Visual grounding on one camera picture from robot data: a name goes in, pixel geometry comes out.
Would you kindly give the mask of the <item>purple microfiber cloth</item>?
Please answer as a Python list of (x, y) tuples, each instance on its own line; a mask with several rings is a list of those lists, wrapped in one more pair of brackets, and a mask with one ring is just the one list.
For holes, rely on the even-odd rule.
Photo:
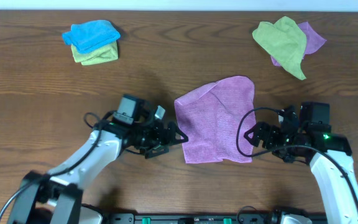
[(252, 162), (238, 152), (236, 144), (244, 154), (251, 154), (253, 146), (237, 140), (236, 133), (239, 126), (244, 134), (256, 124), (254, 113), (241, 121), (254, 108), (254, 93), (251, 79), (234, 76), (205, 84), (174, 101), (178, 126), (188, 136), (182, 144), (187, 164)]

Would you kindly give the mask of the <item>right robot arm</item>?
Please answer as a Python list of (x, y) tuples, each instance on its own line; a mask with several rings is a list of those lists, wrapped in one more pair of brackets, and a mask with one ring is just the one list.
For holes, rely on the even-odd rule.
[(272, 153), (285, 163), (300, 162), (310, 167), (323, 199), (328, 223), (358, 223), (358, 184), (349, 141), (334, 134), (329, 123), (330, 106), (303, 102), (300, 112), (293, 106), (274, 110), (280, 126), (258, 122), (243, 133), (260, 152), (242, 153), (253, 158)]

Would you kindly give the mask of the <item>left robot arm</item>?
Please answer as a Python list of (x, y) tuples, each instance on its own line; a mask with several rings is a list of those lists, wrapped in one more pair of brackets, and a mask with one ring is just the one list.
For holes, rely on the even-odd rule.
[(188, 142), (174, 122), (165, 124), (165, 109), (123, 95), (118, 109), (97, 117), (88, 140), (66, 161), (45, 174), (29, 172), (0, 212), (11, 207), (8, 223), (109, 223), (110, 216), (82, 202), (98, 174), (127, 148), (146, 159)]

